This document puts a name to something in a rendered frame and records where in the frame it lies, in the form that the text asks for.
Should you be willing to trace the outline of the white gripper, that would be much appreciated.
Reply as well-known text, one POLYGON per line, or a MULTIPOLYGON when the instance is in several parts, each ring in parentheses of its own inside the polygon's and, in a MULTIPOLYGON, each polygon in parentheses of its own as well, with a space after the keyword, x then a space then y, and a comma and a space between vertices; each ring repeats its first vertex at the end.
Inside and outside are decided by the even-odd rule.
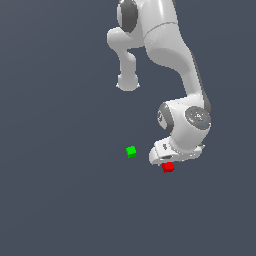
POLYGON ((149 162, 152 165, 161 165, 167 162, 184 162, 189 159, 198 158, 203 149, 204 145, 199 144, 192 152, 177 152, 171 147, 169 138, 165 138, 154 143, 154 147, 149 152, 149 162))

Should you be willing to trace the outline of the red cube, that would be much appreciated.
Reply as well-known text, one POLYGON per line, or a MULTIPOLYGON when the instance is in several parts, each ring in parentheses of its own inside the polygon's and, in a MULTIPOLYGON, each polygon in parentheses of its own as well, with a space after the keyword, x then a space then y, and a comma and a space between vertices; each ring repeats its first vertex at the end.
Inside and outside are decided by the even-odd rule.
POLYGON ((172 162, 167 162, 162 164, 163 172, 172 172, 174 170, 174 164, 172 162))

